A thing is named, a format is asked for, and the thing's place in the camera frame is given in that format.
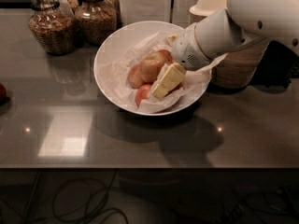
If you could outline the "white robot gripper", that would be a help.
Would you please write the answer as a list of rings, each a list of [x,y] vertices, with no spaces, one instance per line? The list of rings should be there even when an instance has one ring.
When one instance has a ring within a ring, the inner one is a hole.
[[[197,71],[211,64],[212,60],[200,48],[195,28],[196,23],[193,23],[179,34],[166,37],[165,41],[172,47],[171,55],[176,63],[161,70],[150,90],[153,97],[164,98],[184,80],[186,70]]]

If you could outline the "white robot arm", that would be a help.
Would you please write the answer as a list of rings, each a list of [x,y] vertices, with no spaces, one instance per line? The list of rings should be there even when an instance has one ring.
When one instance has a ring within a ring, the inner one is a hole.
[[[263,40],[275,40],[299,55],[299,0],[227,0],[225,8],[178,34],[171,49],[175,62],[158,76],[150,94],[164,98],[188,71]]]

